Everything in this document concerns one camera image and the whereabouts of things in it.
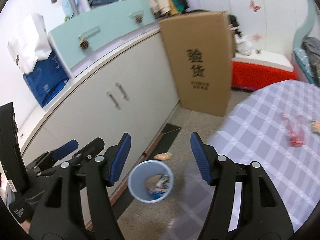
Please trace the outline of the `light blue trash bin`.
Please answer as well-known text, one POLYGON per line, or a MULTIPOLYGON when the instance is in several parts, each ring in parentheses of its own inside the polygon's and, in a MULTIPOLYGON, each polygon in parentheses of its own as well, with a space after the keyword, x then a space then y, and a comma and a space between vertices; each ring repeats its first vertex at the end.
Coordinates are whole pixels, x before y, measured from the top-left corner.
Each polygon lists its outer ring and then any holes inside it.
POLYGON ((145 161, 131 171, 127 185, 136 200, 152 204, 164 200, 170 194, 174 175, 161 161, 145 161))

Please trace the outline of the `blue shopping bag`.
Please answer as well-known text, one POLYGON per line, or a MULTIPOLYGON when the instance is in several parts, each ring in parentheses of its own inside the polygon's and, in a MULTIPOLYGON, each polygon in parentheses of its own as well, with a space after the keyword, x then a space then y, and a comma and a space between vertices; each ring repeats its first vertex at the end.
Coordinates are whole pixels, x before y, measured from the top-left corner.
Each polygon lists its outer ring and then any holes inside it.
POLYGON ((50 103, 69 80, 55 51, 48 59, 37 61, 34 70, 23 79, 41 107, 50 103))

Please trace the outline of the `white low cabinet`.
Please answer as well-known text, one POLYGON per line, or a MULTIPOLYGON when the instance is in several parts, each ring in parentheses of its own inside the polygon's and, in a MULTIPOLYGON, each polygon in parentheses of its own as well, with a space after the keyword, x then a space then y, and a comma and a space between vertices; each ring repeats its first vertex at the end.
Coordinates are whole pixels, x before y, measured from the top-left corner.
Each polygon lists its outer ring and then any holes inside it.
POLYGON ((25 164, 76 140, 95 138, 116 145, 131 135, 131 150, 119 180, 108 189, 116 202, 130 171, 151 153, 178 103, 178 94, 159 29, 120 46, 70 80, 46 106, 36 107, 19 130, 25 164))

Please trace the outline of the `black floor mat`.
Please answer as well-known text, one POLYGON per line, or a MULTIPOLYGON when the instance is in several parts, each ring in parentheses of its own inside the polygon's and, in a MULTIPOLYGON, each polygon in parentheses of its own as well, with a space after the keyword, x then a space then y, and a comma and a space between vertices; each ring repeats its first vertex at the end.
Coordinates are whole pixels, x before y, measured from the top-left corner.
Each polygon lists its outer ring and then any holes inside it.
POLYGON ((157 142, 147 160, 153 160, 157 154, 167 153, 180 131, 180 126, 166 124, 160 133, 159 142, 157 142))

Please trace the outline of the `grey plaid bed sheet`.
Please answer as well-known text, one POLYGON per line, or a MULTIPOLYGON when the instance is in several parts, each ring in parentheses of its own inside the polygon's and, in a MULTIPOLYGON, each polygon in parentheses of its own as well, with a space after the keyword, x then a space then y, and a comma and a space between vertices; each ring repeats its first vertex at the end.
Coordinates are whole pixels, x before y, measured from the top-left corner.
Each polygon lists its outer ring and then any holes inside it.
POLYGON ((236 163, 261 163, 277 188, 294 230, 319 201, 319 88, 288 80, 269 85, 239 103, 208 140, 236 163))

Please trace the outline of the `white plastic bag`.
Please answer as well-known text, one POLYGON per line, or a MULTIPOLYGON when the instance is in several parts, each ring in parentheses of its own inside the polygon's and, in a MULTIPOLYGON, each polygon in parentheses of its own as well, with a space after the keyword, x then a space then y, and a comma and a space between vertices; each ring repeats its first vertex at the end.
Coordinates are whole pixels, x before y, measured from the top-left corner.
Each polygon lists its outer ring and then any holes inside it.
POLYGON ((23 74, 30 74, 39 61, 47 60, 52 48, 43 15, 33 14, 27 26, 8 41, 8 50, 23 74))

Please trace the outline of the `mint green drawer unit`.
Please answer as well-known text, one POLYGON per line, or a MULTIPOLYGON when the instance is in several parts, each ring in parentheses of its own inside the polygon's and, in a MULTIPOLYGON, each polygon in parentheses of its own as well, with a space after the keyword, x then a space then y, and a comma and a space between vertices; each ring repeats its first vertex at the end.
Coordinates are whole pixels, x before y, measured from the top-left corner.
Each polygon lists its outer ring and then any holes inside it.
POLYGON ((149 0, 123 0, 66 21, 49 32, 49 40, 71 69, 104 45, 153 22, 149 0))

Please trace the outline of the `red storage box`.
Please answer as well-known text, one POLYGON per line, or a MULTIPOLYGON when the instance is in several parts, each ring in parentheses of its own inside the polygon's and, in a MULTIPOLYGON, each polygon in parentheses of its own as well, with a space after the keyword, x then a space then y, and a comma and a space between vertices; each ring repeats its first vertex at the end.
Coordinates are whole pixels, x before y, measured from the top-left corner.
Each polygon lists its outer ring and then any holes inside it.
POLYGON ((233 88, 256 91, 286 80, 298 80, 297 74, 259 64, 233 61, 233 88))

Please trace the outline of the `white bag on shelf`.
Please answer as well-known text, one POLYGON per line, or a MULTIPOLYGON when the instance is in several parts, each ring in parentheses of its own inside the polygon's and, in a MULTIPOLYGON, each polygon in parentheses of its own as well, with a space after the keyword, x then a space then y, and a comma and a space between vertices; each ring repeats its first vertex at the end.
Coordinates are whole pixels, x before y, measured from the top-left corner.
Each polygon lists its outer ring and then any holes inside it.
POLYGON ((246 35, 239 36, 236 35, 236 51, 244 56, 249 56, 252 54, 252 43, 248 40, 246 35))

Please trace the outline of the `grey folded blanket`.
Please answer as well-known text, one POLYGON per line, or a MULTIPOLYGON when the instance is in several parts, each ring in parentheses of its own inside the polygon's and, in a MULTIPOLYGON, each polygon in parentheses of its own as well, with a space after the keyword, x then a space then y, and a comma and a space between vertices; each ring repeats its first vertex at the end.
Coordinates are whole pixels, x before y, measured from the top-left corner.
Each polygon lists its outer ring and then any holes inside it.
POLYGON ((319 39, 305 37, 300 48, 294 48, 295 60, 309 83, 319 87, 319 39))

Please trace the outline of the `large cardboard box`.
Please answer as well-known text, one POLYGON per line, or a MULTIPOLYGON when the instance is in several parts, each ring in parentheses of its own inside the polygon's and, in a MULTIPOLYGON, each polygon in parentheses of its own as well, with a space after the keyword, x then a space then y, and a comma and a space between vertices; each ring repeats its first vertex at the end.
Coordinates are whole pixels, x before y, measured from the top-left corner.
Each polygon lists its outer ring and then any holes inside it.
POLYGON ((159 23, 181 106, 225 116, 232 86, 232 32, 226 11, 200 11, 159 23))

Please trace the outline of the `pink butterfly wall sticker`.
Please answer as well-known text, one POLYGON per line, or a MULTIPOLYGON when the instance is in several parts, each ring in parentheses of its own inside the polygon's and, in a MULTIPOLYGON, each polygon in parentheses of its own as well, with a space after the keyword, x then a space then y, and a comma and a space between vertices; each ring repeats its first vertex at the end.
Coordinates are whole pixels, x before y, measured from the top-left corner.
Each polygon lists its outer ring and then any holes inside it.
POLYGON ((261 6, 255 5, 255 2, 254 2, 253 0, 250 0, 249 8, 250 8, 253 12, 258 12, 258 11, 261 9, 261 6))

